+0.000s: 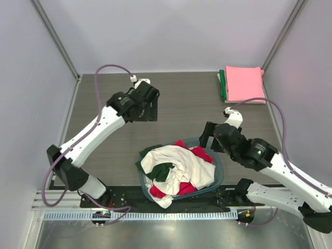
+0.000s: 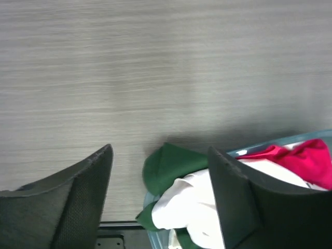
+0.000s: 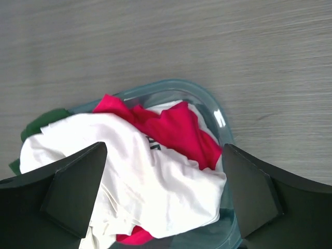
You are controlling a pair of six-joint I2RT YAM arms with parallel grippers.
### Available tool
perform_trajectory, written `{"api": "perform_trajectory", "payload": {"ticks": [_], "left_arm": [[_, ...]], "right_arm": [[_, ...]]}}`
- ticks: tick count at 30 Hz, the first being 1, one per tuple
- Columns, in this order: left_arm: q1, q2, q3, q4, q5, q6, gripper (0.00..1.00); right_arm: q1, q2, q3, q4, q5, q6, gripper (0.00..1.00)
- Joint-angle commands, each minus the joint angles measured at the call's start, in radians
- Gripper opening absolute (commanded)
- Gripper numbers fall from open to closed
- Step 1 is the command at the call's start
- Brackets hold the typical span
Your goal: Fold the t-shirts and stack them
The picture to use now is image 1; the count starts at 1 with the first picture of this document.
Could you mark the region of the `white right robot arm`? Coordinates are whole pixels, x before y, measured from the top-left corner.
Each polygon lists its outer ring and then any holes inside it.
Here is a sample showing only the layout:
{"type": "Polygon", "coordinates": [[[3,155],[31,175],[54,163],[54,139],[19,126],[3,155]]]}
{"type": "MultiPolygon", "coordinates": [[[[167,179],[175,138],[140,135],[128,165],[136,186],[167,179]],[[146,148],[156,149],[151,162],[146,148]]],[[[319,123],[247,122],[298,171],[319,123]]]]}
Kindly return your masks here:
{"type": "Polygon", "coordinates": [[[263,139],[246,139],[240,128],[208,121],[199,137],[200,146],[206,147],[210,137],[214,152],[226,153],[232,161],[267,175],[289,189],[282,192],[243,178],[233,191],[236,203],[273,206],[300,217],[318,232],[331,233],[331,188],[309,176],[301,176],[295,166],[288,166],[277,148],[263,139]]]}

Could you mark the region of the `blue plastic laundry basket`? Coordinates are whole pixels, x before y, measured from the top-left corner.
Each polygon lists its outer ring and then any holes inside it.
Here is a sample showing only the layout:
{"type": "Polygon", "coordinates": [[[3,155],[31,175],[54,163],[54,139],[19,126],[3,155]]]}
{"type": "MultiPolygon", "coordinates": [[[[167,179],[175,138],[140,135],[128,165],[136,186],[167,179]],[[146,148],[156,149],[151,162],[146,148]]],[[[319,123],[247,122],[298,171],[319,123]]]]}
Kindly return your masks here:
{"type": "Polygon", "coordinates": [[[224,170],[219,155],[200,147],[198,138],[154,145],[141,151],[136,167],[141,187],[156,186],[175,195],[181,183],[191,183],[196,190],[220,186],[224,170]]]}

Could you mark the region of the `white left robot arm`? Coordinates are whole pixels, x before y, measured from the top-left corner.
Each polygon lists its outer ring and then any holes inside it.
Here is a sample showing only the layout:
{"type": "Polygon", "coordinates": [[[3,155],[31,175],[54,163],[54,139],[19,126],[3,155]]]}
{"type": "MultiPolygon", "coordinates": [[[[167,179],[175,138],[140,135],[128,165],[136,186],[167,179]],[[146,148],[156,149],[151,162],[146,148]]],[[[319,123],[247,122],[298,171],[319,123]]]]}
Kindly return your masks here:
{"type": "Polygon", "coordinates": [[[112,133],[128,122],[157,121],[159,90],[149,80],[139,80],[128,92],[117,92],[101,112],[75,137],[47,149],[51,168],[70,191],[81,191],[100,207],[110,202],[110,193],[98,178],[82,166],[90,154],[112,133]]]}

